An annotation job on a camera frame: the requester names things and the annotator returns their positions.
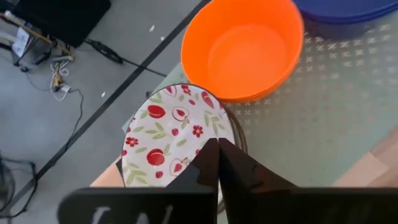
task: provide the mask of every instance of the white plate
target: white plate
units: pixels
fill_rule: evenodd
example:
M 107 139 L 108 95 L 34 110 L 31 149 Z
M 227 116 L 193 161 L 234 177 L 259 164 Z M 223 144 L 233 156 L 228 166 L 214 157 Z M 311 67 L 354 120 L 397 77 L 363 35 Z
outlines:
M 209 138 L 234 143 L 231 123 L 208 91 L 187 84 L 154 93 L 134 115 L 122 151 L 126 187 L 165 187 Z M 222 198 L 219 188 L 219 201 Z

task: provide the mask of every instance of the cherry pattern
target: cherry pattern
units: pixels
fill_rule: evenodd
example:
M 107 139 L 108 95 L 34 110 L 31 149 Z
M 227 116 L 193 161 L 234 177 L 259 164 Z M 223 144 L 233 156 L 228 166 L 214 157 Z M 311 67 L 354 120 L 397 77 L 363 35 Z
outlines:
M 187 168 L 208 138 L 233 141 L 223 113 L 222 104 L 196 86 L 172 85 L 151 95 L 126 131 L 121 152 L 126 186 L 165 187 Z M 192 146 L 196 139 L 202 143 Z

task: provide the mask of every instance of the plastic bowl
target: plastic bowl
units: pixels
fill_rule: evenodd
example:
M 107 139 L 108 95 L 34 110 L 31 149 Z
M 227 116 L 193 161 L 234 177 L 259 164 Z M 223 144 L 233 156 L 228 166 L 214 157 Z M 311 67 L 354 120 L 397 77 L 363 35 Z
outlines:
M 182 67 L 219 99 L 243 102 L 282 84 L 302 43 L 303 22 L 292 1 L 214 0 L 187 28 Z
M 315 21 L 303 15 L 306 29 L 316 36 L 325 39 L 352 39 L 363 35 L 365 32 L 385 23 L 392 16 L 392 12 L 396 11 L 398 6 L 390 8 L 387 12 L 374 14 L 372 17 L 363 17 L 361 19 L 348 22 L 323 22 Z

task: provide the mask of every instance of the red flower pattern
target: red flower pattern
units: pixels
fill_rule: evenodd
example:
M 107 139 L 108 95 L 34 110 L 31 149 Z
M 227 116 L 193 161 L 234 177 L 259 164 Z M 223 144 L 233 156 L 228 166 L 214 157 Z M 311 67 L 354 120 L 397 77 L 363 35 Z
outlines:
M 194 125 L 192 133 L 199 138 L 200 135 L 203 134 L 203 128 L 199 125 Z
M 138 145 L 138 139 L 128 137 L 126 138 L 126 144 L 130 145 L 131 147 L 134 147 Z
M 182 90 L 184 93 L 191 95 L 191 90 L 189 89 L 188 85 L 181 85 Z

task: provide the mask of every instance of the table surface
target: table surface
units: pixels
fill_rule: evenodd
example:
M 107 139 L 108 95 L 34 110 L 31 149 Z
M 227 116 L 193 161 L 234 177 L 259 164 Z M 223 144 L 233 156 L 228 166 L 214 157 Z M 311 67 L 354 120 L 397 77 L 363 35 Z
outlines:
M 283 85 L 261 100 L 228 104 L 249 154 L 299 186 L 398 185 L 395 21 L 397 13 L 346 41 L 306 33 L 300 61 Z M 158 89 L 186 82 L 178 64 Z M 107 175 L 119 175 L 114 164 L 109 169 Z M 109 184 L 102 178 L 93 186 Z

